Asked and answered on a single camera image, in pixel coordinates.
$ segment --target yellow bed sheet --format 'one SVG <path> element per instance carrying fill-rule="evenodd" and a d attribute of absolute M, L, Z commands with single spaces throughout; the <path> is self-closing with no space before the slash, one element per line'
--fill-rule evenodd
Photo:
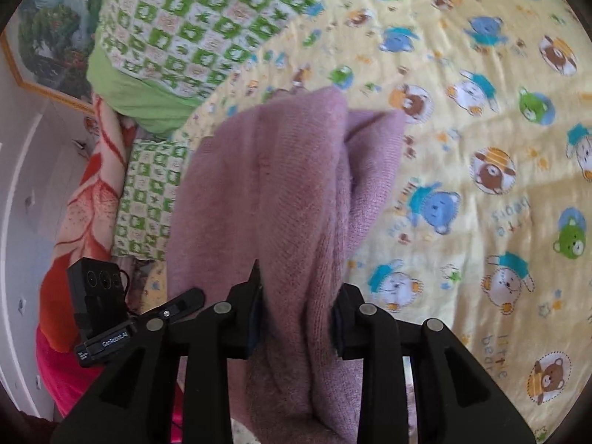
<path fill-rule="evenodd" d="M 400 108 L 393 195 L 346 281 L 442 319 L 539 442 L 592 373 L 592 44 L 564 0 L 325 0 L 176 133 L 196 148 L 293 85 Z"/>

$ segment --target cable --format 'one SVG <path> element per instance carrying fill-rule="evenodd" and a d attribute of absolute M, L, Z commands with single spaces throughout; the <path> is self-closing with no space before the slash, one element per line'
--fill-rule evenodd
<path fill-rule="evenodd" d="M 123 292 L 123 298 L 125 299 L 127 297 L 127 291 L 130 290 L 131 279 L 130 275 L 125 270 L 119 269 L 119 271 L 125 275 L 125 278 L 127 278 L 127 285 L 125 286 L 125 290 Z"/>
<path fill-rule="evenodd" d="M 131 286 L 131 279 L 130 279 L 130 275 L 123 269 L 119 269 L 120 272 L 122 272 L 123 274 L 125 274 L 125 278 L 127 279 L 127 285 L 125 286 L 125 290 L 123 291 L 123 301 L 125 302 L 125 308 L 127 309 L 127 313 L 131 314 L 134 317 L 140 317 L 140 314 L 138 314 L 137 312 L 134 312 L 133 310 L 130 310 L 129 307 L 127 307 L 127 292 L 128 290 L 130 290 L 130 286 Z"/>

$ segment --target painting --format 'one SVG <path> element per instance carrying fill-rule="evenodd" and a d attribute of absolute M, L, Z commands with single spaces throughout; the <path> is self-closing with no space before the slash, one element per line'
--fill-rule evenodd
<path fill-rule="evenodd" d="M 0 44 L 17 83 L 93 112 L 86 74 L 102 0 L 23 0 Z"/>

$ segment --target tree painting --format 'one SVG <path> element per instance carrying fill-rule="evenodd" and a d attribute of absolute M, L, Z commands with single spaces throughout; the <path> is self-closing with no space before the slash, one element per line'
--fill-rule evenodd
<path fill-rule="evenodd" d="M 23 0 L 18 9 L 18 52 L 38 84 L 91 101 L 86 73 L 101 2 Z"/>

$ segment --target brown bear print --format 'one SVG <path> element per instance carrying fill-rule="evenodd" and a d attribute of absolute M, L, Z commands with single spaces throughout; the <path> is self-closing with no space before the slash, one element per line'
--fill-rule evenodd
<path fill-rule="evenodd" d="M 304 67 L 300 67 L 292 77 L 292 85 L 295 87 L 304 87 L 304 83 L 310 78 L 311 73 L 310 65 L 307 64 Z"/>
<path fill-rule="evenodd" d="M 432 4 L 439 10 L 452 10 L 462 2 L 463 0 L 433 0 Z"/>
<path fill-rule="evenodd" d="M 563 389 L 565 381 L 563 379 L 563 359 L 558 358 L 553 364 L 549 364 L 544 370 L 540 361 L 535 362 L 535 374 L 541 376 L 542 392 L 537 396 L 536 403 L 540 406 L 543 403 L 545 393 Z"/>
<path fill-rule="evenodd" d="M 473 181 L 486 194 L 506 194 L 516 182 L 516 167 L 510 156 L 499 148 L 476 151 L 470 170 Z"/>
<path fill-rule="evenodd" d="M 487 159 L 485 155 L 479 152 L 475 154 L 475 157 L 483 162 L 485 162 Z M 511 177 L 516 176 L 516 172 L 509 167 L 500 169 L 493 163 L 485 163 L 479 170 L 477 175 L 477 183 L 483 185 L 483 187 L 486 189 L 501 195 L 504 182 L 504 173 Z"/>
<path fill-rule="evenodd" d="M 572 49 L 561 38 L 554 40 L 545 35 L 539 44 L 539 50 L 543 59 L 551 68 L 562 75 L 571 76 L 577 70 L 575 55 Z"/>
<path fill-rule="evenodd" d="M 556 398 L 565 388 L 571 374 L 569 357 L 563 352 L 551 352 L 535 361 L 526 382 L 526 392 L 540 406 Z"/>
<path fill-rule="evenodd" d="M 422 123 L 430 117 L 433 102 L 430 95 L 421 87 L 404 84 L 396 87 L 388 97 L 392 107 L 403 110 L 407 115 L 407 123 Z"/>
<path fill-rule="evenodd" d="M 372 19 L 372 13 L 366 8 L 362 10 L 353 11 L 349 14 L 349 18 L 346 21 L 347 26 L 359 27 L 364 23 L 368 23 Z"/>

